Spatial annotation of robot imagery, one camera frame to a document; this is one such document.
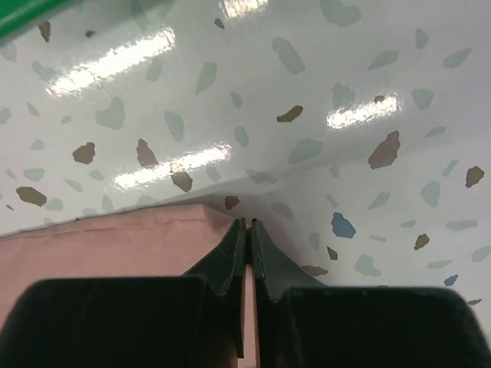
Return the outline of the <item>pink printed t shirt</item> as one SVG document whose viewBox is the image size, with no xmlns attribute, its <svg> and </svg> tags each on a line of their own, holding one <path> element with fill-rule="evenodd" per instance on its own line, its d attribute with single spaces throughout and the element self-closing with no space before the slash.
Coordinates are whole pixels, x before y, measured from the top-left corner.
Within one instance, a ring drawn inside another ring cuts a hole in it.
<svg viewBox="0 0 491 368">
<path fill-rule="evenodd" d="M 17 299 L 47 279 L 183 275 L 237 219 L 202 205 L 86 218 L 1 240 L 1 331 Z"/>
</svg>

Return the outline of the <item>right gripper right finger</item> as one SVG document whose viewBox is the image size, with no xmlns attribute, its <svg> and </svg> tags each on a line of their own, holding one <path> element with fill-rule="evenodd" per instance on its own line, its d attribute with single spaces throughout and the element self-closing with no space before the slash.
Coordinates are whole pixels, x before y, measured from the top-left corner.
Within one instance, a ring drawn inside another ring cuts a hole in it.
<svg viewBox="0 0 491 368">
<path fill-rule="evenodd" d="M 261 367 L 488 367 L 464 299 L 438 287 L 329 287 L 254 220 L 250 250 Z"/>
</svg>

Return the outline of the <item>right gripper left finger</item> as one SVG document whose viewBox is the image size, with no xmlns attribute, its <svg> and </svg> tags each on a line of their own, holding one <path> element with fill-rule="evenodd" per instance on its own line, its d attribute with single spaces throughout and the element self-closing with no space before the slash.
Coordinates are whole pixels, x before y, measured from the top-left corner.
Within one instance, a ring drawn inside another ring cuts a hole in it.
<svg viewBox="0 0 491 368">
<path fill-rule="evenodd" d="M 246 222 L 181 276 L 47 279 L 1 331 L 3 367 L 235 367 Z"/>
</svg>

